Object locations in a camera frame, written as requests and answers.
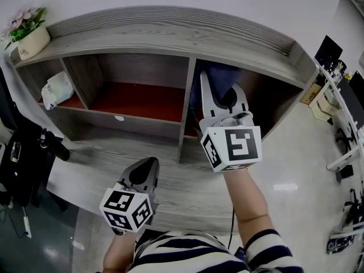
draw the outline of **white flower pot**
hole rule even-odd
[[[18,41],[20,58],[25,61],[34,57],[51,41],[47,29],[41,25],[22,40]]]

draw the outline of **blue fabric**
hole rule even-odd
[[[218,100],[224,97],[240,75],[240,69],[234,66],[208,61],[197,61],[193,75],[191,96],[189,98],[189,107],[192,110],[198,110],[202,107],[200,84],[200,74],[202,71],[207,73],[210,84],[215,86],[217,95],[219,96]]]

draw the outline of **white plastic package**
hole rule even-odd
[[[48,79],[47,84],[42,88],[44,107],[51,110],[59,103],[70,99],[74,90],[67,74],[62,71]]]

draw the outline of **person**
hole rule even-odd
[[[157,237],[116,235],[104,257],[103,273],[120,272],[303,272],[275,231],[266,200],[247,169],[224,173],[246,262],[213,236],[169,231]]]

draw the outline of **striped shirt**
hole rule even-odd
[[[170,231],[138,244],[129,272],[303,272],[275,230],[254,235],[245,254],[243,262],[209,234]]]

